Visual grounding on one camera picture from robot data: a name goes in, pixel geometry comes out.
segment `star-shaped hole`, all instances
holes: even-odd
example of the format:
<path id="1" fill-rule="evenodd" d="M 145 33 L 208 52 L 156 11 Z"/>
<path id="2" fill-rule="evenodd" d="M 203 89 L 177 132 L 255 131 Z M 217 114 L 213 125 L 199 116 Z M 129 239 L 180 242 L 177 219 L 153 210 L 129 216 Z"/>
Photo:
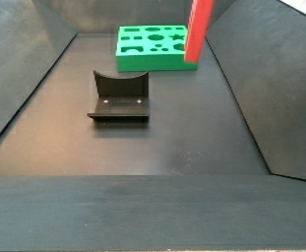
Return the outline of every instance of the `star-shaped hole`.
<path id="1" fill-rule="evenodd" d="M 171 35 L 169 37 L 172 38 L 172 40 L 184 40 L 184 35 L 175 34 Z"/>

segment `gray wall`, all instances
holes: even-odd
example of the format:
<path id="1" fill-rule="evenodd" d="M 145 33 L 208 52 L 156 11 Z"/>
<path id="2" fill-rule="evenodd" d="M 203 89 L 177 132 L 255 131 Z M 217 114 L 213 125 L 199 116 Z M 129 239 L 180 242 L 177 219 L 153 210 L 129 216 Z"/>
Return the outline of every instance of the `gray wall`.
<path id="1" fill-rule="evenodd" d="M 236 0 L 208 31 L 270 171 L 306 179 L 306 16 Z"/>
<path id="2" fill-rule="evenodd" d="M 188 0 L 42 0 L 78 33 L 116 32 L 117 26 L 185 24 Z"/>
<path id="3" fill-rule="evenodd" d="M 0 1 L 0 132 L 73 35 L 40 1 Z"/>

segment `black sheet metal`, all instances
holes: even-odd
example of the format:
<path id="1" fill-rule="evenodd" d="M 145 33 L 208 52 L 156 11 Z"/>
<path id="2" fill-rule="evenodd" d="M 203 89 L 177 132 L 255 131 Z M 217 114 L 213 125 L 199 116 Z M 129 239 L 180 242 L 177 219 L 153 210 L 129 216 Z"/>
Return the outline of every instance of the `black sheet metal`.
<path id="1" fill-rule="evenodd" d="M 40 1 L 0 1 L 0 132 L 74 31 Z"/>
<path id="2" fill-rule="evenodd" d="M 184 25 L 188 22 L 189 0 L 41 1 L 78 33 L 110 33 L 118 26 Z"/>
<path id="3" fill-rule="evenodd" d="M 306 179 L 306 16 L 236 0 L 207 37 L 270 171 Z"/>
<path id="4" fill-rule="evenodd" d="M 268 175 L 0 177 L 0 251 L 306 250 L 306 183 Z"/>

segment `black bracket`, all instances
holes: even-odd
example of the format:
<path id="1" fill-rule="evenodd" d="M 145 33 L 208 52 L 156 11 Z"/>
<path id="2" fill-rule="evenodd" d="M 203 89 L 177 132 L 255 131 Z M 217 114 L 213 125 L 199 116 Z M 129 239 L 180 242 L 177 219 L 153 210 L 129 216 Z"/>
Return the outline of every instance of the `black bracket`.
<path id="1" fill-rule="evenodd" d="M 97 119 L 147 119 L 148 72 L 133 78 L 113 78 L 96 71 L 94 82 L 98 94 L 96 109 L 86 115 Z"/>

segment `green foam block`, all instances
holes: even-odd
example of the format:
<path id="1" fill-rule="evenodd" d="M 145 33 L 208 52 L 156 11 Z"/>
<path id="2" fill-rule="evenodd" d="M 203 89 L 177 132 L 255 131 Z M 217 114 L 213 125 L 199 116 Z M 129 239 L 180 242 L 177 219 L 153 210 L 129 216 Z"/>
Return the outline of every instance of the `green foam block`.
<path id="1" fill-rule="evenodd" d="M 114 52 L 117 70 L 196 69 L 196 64 L 184 62 L 187 32 L 184 26 L 118 27 Z"/>

